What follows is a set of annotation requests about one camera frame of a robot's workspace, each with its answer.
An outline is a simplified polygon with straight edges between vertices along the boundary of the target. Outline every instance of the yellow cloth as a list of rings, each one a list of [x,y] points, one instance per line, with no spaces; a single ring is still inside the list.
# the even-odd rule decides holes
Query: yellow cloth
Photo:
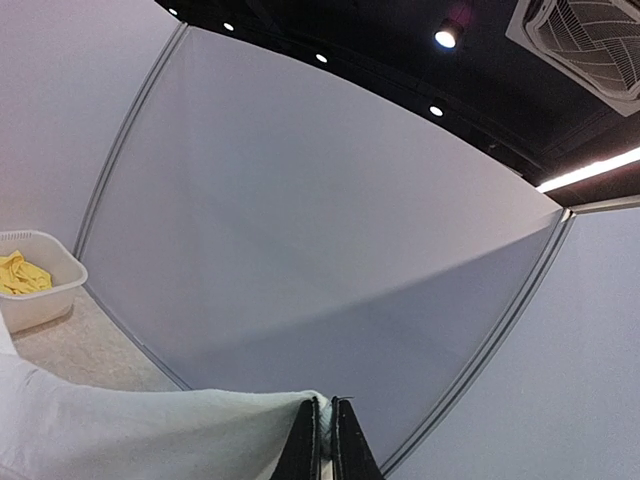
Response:
[[[25,261],[19,250],[0,257],[0,292],[9,295],[40,292],[52,288],[51,275]]]

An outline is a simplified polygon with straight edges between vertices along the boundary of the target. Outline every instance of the white plastic basket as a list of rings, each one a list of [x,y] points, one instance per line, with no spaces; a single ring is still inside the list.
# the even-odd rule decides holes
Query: white plastic basket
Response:
[[[0,293],[0,311],[10,332],[34,327],[66,314],[87,281],[87,269],[47,233],[36,230],[0,232],[0,256],[20,250],[28,262],[51,274],[53,288],[26,295]]]

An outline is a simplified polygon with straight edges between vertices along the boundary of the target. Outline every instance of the air vent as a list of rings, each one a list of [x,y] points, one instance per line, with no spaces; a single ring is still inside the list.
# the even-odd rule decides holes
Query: air vent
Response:
[[[640,110],[639,0],[520,0],[507,37],[624,116]]]

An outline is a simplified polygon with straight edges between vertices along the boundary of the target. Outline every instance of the white fabric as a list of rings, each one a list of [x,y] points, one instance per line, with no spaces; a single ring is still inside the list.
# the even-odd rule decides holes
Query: white fabric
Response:
[[[0,352],[0,480],[268,479],[300,403],[326,405],[74,385],[12,354],[3,322]]]

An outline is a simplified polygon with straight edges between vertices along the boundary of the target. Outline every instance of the floor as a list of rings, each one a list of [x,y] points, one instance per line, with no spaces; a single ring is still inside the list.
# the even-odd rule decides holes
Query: floor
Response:
[[[19,355],[73,383],[137,392],[179,388],[82,290],[66,316],[18,332]]]

